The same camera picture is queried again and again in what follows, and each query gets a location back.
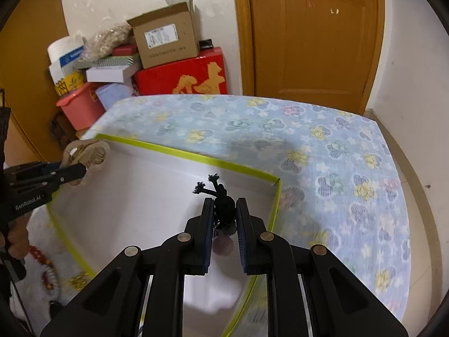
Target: crumpled plastic wrap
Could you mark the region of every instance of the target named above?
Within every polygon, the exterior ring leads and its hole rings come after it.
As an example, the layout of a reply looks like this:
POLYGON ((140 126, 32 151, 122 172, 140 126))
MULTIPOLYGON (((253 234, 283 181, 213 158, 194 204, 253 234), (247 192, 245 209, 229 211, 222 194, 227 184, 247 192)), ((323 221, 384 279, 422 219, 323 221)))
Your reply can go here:
POLYGON ((79 57, 82 61, 93 62, 109 56, 113 49, 128 41, 131 26, 128 23, 100 30, 90 38, 84 46, 84 52, 79 57))

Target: black cable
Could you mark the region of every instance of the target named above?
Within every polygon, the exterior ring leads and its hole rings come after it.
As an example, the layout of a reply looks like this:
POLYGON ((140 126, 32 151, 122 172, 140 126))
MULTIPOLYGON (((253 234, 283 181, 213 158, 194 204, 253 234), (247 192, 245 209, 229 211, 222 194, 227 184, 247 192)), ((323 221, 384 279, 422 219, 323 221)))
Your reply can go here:
POLYGON ((31 322, 30 322, 30 317, 28 316, 28 313, 26 313, 26 309, 25 309, 25 306, 23 305, 22 298, 19 295, 19 290, 17 290, 16 283, 12 279, 11 279, 11 282, 12 282, 14 290, 16 292, 17 299, 19 299, 19 303, 23 310, 23 313, 25 314, 26 323, 28 324, 28 332, 31 334, 31 337, 36 337, 36 333, 34 332, 31 322))

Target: silver screw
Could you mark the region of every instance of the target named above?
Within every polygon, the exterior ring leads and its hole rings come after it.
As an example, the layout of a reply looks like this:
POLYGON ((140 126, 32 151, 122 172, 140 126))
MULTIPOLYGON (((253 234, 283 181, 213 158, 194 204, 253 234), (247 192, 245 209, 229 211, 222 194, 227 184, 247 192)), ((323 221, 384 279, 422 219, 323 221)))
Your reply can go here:
POLYGON ((125 249, 125 255, 128 257, 135 256, 138 253, 138 248, 135 246, 129 246, 125 249))
POLYGON ((274 234, 271 232, 264 232, 260 235, 260 238, 263 241, 272 241, 272 240, 274 240, 274 234))
POLYGON ((180 242, 187 242, 190 241, 192 236, 189 233, 179 233, 178 234, 178 241, 180 242))
POLYGON ((313 248, 313 251, 314 251, 317 255, 319 255, 319 256, 324 256, 324 255, 326 254, 326 252, 327 252, 327 248, 324 247, 324 246, 321 245, 321 244, 317 244, 317 245, 313 248))

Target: tile floor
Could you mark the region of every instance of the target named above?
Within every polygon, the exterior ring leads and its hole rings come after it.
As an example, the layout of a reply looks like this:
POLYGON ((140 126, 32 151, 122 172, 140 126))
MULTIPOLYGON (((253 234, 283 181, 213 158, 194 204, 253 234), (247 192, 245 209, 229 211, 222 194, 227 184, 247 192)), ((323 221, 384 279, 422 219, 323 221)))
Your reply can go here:
POLYGON ((430 251, 423 220, 416 205, 410 186, 396 164, 399 179, 406 198, 410 224, 410 246, 412 251, 412 272, 410 276, 409 299, 402 324, 409 337, 416 337, 427 324, 432 294, 432 267, 430 251))

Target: tablecloth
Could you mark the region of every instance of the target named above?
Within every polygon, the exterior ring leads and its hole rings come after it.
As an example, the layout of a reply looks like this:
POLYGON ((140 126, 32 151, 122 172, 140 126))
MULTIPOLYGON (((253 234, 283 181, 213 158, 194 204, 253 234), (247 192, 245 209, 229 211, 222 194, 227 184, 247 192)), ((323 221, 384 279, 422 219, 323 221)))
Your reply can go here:
MULTIPOLYGON (((399 320, 403 317, 411 268, 409 221, 395 165, 375 122, 277 99, 155 95, 117 102, 84 138, 97 133, 279 176, 274 232, 301 247, 324 244, 399 320)), ((259 278, 232 336, 266 336, 266 325, 266 285, 259 278)))

